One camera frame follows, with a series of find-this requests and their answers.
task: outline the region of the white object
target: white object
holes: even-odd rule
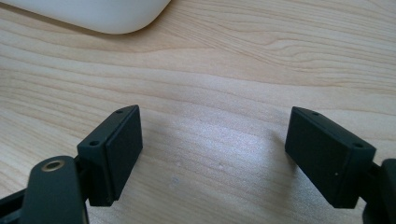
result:
[[[0,0],[59,21],[106,34],[126,34],[149,25],[170,0]]]

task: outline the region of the black clamp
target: black clamp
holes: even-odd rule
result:
[[[118,200],[142,148],[139,106],[115,111],[78,144],[78,156],[40,162],[26,189],[0,200],[0,224],[89,223],[85,201]]]
[[[396,160],[381,167],[375,148],[318,112],[291,110],[286,152],[334,208],[367,202],[363,222],[396,223]]]

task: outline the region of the wooden table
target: wooden table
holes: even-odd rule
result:
[[[144,148],[91,223],[360,223],[284,152],[317,110],[396,157],[396,2],[177,1],[104,35],[0,4],[0,197],[112,111],[140,105]]]

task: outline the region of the screw hole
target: screw hole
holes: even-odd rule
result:
[[[90,146],[91,147],[94,147],[94,146],[97,146],[97,145],[99,145],[99,141],[91,141],[90,142]]]
[[[354,146],[354,147],[363,147],[363,145],[360,144],[360,143],[354,143],[353,146]]]
[[[44,172],[52,172],[60,169],[63,166],[64,166],[64,161],[50,161],[49,163],[41,167],[41,170]]]

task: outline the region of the light wood surface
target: light wood surface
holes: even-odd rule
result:
[[[394,0],[174,0],[103,35],[0,4],[0,197],[111,112],[140,105],[144,148],[91,223],[360,223],[284,152],[317,110],[396,157]]]

